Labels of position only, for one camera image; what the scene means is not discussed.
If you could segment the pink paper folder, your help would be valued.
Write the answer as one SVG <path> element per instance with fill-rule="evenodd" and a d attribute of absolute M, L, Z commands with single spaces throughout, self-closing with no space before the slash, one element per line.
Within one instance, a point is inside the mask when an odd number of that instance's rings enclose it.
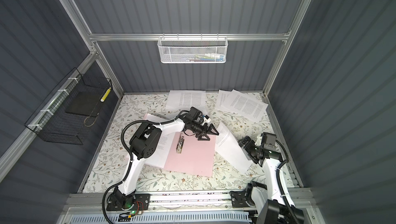
<path fill-rule="evenodd" d="M 185 124 L 183 121 L 178 119 L 175 124 L 170 150 L 162 169 L 211 177 L 217 137 L 209 135 L 209 141 L 198 140 L 195 136 L 184 134 L 182 129 Z M 185 141 L 182 152 L 178 154 L 176 153 L 176 146 L 180 134 L 184 136 Z"/>

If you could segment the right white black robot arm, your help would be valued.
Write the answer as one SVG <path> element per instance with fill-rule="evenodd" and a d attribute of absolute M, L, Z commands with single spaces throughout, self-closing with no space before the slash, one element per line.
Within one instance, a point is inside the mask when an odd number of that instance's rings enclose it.
<path fill-rule="evenodd" d="M 295 206 L 284 179 L 283 167 L 289 162 L 285 147 L 275 134 L 264 132 L 256 141 L 248 136 L 238 141 L 245 156 L 259 165 L 265 175 L 265 182 L 252 180 L 242 191 L 242 202 L 255 206 L 255 224 L 302 224 L 305 221 L 302 210 Z"/>

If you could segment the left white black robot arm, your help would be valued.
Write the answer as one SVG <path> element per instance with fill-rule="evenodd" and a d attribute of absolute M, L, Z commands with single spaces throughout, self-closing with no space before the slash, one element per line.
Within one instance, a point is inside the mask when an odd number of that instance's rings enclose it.
<path fill-rule="evenodd" d="M 129 123 L 121 132 L 121 143 L 128 152 L 128 165 L 119 183 L 111 186 L 112 203 L 120 209 L 129 210 L 137 202 L 135 198 L 137 181 L 148 158 L 157 150 L 161 136 L 168 132 L 182 132 L 194 136 L 198 141 L 212 141 L 219 131 L 211 123 L 209 116 L 191 107 L 180 111 L 171 120 L 154 122 L 137 120 Z"/>

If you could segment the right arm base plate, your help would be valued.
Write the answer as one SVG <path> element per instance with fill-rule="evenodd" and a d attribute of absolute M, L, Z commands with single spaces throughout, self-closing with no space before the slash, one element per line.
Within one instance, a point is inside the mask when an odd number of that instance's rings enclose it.
<path fill-rule="evenodd" d="M 255 207 L 253 200 L 247 196 L 246 190 L 230 191 L 230 196 L 233 208 Z"/>

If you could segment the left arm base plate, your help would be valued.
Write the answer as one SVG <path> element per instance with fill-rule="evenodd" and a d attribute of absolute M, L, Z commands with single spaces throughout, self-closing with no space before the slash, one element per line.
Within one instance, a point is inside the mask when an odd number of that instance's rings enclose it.
<path fill-rule="evenodd" d="M 150 204 L 150 194 L 135 194 L 126 197 L 111 193 L 105 200 L 106 211 L 146 211 Z"/>

